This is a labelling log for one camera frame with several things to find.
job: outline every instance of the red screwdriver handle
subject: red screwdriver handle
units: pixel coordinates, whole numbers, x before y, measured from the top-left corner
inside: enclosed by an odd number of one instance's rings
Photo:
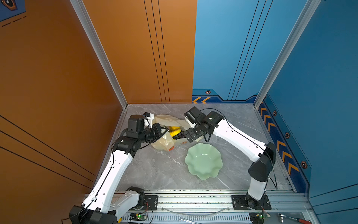
[[[307,220],[303,220],[303,219],[297,219],[298,222],[303,223],[303,224],[312,224],[310,221]]]

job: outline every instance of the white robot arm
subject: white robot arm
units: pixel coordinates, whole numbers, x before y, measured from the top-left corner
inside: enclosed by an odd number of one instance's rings
[[[113,154],[101,177],[92,189],[82,206],[73,206],[69,217],[73,224],[116,223],[132,207],[140,208],[144,204],[144,190],[131,187],[125,195],[111,203],[115,189],[141,143],[153,143],[160,139],[166,128],[159,123],[152,124],[153,114],[132,115],[128,121],[128,129],[115,141]],[[272,143],[260,142],[231,125],[224,117],[214,111],[205,115],[196,107],[185,113],[185,119],[191,128],[184,132],[189,142],[214,134],[231,143],[242,151],[253,164],[249,168],[251,182],[246,202],[250,209],[261,209],[264,203],[264,191],[268,176],[273,169],[276,147]]]

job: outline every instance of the black bracket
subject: black bracket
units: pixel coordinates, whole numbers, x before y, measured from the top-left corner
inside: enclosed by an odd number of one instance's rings
[[[146,209],[146,203],[148,202],[148,207],[150,207],[153,211],[157,210],[158,205],[158,195],[144,195],[144,205],[140,209],[131,208],[129,211],[139,211]]]
[[[249,208],[248,202],[246,200],[246,195],[232,195],[232,206],[234,207],[234,210],[252,210],[252,208]],[[263,208],[265,210],[271,210],[271,203],[268,200],[268,196],[264,195],[262,196],[262,199],[260,200],[260,204],[262,204]]]

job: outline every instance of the screwdriver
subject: screwdriver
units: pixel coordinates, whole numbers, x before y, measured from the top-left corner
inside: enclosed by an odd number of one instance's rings
[[[287,215],[280,214],[280,213],[279,213],[279,217],[280,217],[280,220],[281,220],[282,223],[284,222],[284,217],[285,217],[285,218],[288,218],[288,219],[295,220],[295,221],[297,221],[299,223],[312,224],[310,221],[307,221],[307,220],[304,220],[304,219],[299,219],[299,218],[289,217]]]

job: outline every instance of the aluminum frame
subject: aluminum frame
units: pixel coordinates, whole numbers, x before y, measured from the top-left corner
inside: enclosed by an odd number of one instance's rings
[[[279,56],[277,57],[271,71],[269,72],[265,82],[263,83],[260,92],[258,93],[253,105],[257,109],[264,97],[268,93],[272,84],[274,83],[277,75],[280,73],[282,67],[284,66],[287,58],[289,57],[291,51],[296,45],[298,39],[301,37],[303,31],[305,30],[308,22],[310,21],[312,15],[316,11],[321,0],[307,0],[300,16],[298,17],[292,31],[287,38],[285,45],[283,46]]]
[[[112,88],[114,92],[116,93],[116,96],[119,100],[119,102],[122,105],[122,108],[127,108],[127,100],[124,97],[123,91],[121,89],[121,86],[118,83],[118,79],[113,71],[113,68],[111,66],[111,63],[106,55],[106,52],[102,46],[102,43],[100,41],[100,38],[97,35],[96,29],[93,26],[93,23],[91,21],[91,18],[86,10],[86,7],[84,6],[84,3],[82,0],[70,0],[81,24],[84,29],[84,31],[87,34],[87,37],[89,41],[92,44],[92,47],[98,57],[98,60],[100,61],[103,70],[105,71],[108,80],[110,81]]]

